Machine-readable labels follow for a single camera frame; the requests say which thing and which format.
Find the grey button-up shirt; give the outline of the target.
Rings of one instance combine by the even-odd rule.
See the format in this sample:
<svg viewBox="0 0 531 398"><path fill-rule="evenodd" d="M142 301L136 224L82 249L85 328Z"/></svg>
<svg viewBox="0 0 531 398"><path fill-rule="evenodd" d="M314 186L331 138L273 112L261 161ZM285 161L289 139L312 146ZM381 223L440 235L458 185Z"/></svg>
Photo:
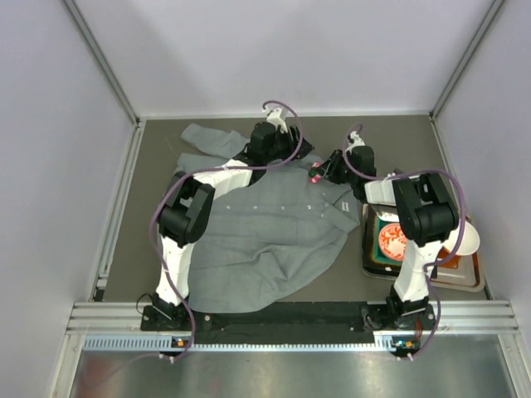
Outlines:
<svg viewBox="0 0 531 398"><path fill-rule="evenodd" d="M317 160L292 161L216 199L204 235L186 250L162 238L162 301L187 299L203 313L250 313L325 272L359 215L350 187L309 180Z"/></svg>

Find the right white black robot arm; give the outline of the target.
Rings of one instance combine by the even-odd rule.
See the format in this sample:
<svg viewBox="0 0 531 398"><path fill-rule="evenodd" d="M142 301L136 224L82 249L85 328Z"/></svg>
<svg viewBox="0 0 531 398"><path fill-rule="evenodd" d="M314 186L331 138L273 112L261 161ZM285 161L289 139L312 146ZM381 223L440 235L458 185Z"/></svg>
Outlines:
<svg viewBox="0 0 531 398"><path fill-rule="evenodd" d="M369 146L335 150L309 171L311 182L326 179L347 184L363 204L396 209L406 238L405 257L386 303L365 304L361 313L365 328L404 328L423 316L429 306L431 272L443 242L463 218L438 171L377 177L374 151Z"/></svg>

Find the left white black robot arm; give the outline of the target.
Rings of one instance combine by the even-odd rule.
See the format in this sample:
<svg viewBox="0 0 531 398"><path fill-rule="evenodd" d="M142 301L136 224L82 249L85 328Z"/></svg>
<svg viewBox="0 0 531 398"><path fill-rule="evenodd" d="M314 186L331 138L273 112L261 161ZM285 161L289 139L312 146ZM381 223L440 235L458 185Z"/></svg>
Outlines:
<svg viewBox="0 0 531 398"><path fill-rule="evenodd" d="M213 202L313 149L300 121L290 126L263 121L255 125L244 148L221 166L174 173L149 226L149 238L161 263L161 277L152 296L155 311L170 322L179 320L180 306L192 312L186 302L188 271L193 246L207 229Z"/></svg>

